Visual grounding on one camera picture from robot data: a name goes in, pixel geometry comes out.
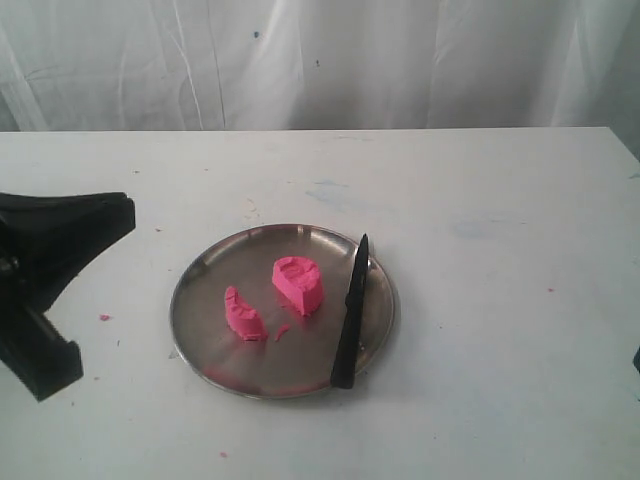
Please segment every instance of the stainless steel plate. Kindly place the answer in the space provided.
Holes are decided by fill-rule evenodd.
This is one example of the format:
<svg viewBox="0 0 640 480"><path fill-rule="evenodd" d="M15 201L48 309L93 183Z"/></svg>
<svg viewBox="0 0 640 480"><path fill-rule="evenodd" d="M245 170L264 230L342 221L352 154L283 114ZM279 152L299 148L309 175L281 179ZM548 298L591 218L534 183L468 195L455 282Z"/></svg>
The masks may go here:
<svg viewBox="0 0 640 480"><path fill-rule="evenodd" d="M269 225L233 235L200 255L182 275L171 303L178 352L210 383L259 398L307 395L329 386L345 315L353 260L352 240L308 225ZM322 272L325 299L301 317L271 283L281 257L311 258ZM264 319L266 342L243 342L227 326L224 291L233 285ZM357 370L384 344L393 323L393 293L370 257ZM278 328L291 329L275 341Z"/></svg>

